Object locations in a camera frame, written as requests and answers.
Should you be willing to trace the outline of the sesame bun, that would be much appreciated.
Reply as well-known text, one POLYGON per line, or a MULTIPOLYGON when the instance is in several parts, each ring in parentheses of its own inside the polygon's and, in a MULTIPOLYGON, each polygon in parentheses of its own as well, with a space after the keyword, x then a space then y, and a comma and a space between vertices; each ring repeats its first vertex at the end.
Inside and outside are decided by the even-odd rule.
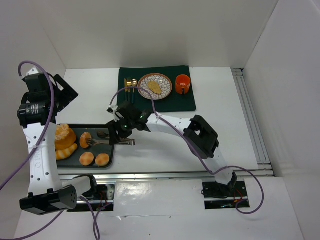
POLYGON ((87 149, 90 147, 90 145, 87 143, 87 141, 91 140, 92 136, 89 132, 84 132, 79 140, 79 144, 83 149, 87 149))

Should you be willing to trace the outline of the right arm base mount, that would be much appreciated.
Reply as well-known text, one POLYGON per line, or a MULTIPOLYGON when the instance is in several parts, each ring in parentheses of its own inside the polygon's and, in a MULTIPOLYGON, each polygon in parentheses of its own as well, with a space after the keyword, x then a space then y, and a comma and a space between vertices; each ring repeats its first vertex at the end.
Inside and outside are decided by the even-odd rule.
POLYGON ((237 203, 239 203, 239 209, 250 207, 246 184, 243 180, 237 181, 234 190, 230 193, 223 193, 216 182, 203 182, 201 194, 204 197, 206 210, 235 209, 237 203))

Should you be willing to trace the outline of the seeded bread slice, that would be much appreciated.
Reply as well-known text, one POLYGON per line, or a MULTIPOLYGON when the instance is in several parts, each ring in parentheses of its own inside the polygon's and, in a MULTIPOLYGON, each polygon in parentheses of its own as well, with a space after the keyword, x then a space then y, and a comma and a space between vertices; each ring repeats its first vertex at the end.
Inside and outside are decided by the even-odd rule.
POLYGON ((157 95, 160 95, 162 93, 162 89, 156 81, 149 81, 147 86, 153 93, 157 95))

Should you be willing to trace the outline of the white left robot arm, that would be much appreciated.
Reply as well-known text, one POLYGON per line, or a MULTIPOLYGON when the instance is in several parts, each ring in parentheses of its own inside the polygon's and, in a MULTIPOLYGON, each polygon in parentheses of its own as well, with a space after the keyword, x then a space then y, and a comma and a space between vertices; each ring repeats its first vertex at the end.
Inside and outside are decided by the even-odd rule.
POLYGON ((58 74, 31 73, 22 80, 28 92, 21 100, 17 116, 31 156, 28 196, 19 201, 20 208, 38 216, 72 210, 78 198, 97 190, 91 174, 79 175, 63 185, 57 168, 56 116, 78 93, 58 74))

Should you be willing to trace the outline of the steel serving tongs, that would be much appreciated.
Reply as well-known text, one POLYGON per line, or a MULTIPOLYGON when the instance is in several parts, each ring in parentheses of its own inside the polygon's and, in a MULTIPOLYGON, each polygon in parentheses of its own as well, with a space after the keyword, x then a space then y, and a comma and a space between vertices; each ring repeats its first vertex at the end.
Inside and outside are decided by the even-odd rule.
POLYGON ((136 142, 134 139, 130 138, 112 138, 108 133, 102 130, 98 130, 96 132, 97 137, 99 139, 94 139, 94 138, 86 138, 85 143, 89 146, 96 146, 96 145, 109 145, 109 146, 114 146, 114 145, 124 145, 124 146, 135 146, 136 142))

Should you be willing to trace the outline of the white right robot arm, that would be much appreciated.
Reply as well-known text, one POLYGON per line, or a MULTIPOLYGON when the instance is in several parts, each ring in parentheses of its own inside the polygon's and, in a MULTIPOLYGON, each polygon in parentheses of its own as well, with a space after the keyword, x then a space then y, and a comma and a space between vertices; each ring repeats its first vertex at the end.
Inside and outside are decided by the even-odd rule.
POLYGON ((111 145, 123 143, 133 130, 181 137, 205 170, 214 176, 220 191, 224 194, 234 191, 238 177, 221 153, 217 132, 202 116, 178 118, 141 111, 128 101, 110 105, 107 112, 113 115, 113 120, 106 124, 111 145))

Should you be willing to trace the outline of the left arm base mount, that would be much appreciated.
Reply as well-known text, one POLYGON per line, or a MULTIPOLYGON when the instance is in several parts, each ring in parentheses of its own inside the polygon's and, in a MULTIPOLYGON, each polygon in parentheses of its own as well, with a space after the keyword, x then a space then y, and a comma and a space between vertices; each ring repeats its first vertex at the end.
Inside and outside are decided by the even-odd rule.
MULTIPOLYGON (((96 186, 97 192, 84 197, 89 201, 94 212, 113 212, 115 199, 115 182, 100 183, 96 186)), ((68 210, 70 213, 90 212, 90 207, 83 200, 78 199, 76 208, 68 210)))

